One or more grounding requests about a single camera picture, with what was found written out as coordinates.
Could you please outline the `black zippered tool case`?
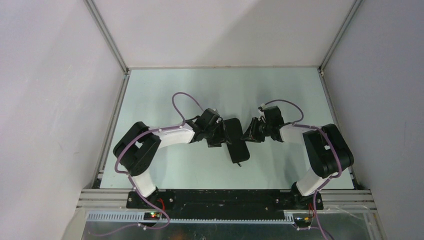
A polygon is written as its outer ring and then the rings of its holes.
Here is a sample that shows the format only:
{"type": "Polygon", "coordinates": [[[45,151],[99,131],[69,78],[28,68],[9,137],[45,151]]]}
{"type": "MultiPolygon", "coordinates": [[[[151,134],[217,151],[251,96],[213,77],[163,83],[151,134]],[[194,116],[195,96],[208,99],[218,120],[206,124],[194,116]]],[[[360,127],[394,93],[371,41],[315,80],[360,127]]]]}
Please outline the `black zippered tool case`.
{"type": "Polygon", "coordinates": [[[229,137],[226,146],[231,162],[242,167],[241,163],[250,159],[250,152],[246,142],[241,139],[243,135],[241,122],[238,118],[230,118],[224,120],[223,123],[229,137]]]}

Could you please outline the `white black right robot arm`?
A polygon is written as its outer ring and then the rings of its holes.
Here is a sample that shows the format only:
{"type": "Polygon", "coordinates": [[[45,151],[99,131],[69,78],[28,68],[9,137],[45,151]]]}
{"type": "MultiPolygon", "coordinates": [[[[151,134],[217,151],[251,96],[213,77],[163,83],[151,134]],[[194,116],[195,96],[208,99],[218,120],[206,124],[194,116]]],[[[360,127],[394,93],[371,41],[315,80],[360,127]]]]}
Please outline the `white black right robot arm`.
{"type": "Polygon", "coordinates": [[[353,165],[352,151],[335,124],[317,127],[285,122],[278,106],[262,105],[258,111],[260,115],[252,118],[242,140],[262,143],[270,137],[277,142],[305,147],[310,168],[293,184],[290,201],[295,208],[304,209],[311,202],[310,195],[353,165]]]}

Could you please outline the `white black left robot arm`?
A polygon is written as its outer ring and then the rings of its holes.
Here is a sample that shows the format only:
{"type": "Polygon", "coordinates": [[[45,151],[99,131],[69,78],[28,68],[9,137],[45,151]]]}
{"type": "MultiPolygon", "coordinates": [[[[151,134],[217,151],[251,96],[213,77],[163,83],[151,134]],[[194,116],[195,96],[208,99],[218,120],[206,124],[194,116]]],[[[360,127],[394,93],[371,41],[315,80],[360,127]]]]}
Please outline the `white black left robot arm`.
{"type": "Polygon", "coordinates": [[[145,208],[153,208],[158,194],[149,167],[159,149],[206,140],[209,148],[225,144],[232,163],[240,165],[250,159],[242,134],[238,118],[224,120],[217,111],[207,108],[201,115],[185,119],[176,126],[151,128],[138,121],[115,145],[112,153],[117,158],[115,164],[124,167],[122,173],[128,175],[133,188],[139,191],[138,201],[145,208]]]}

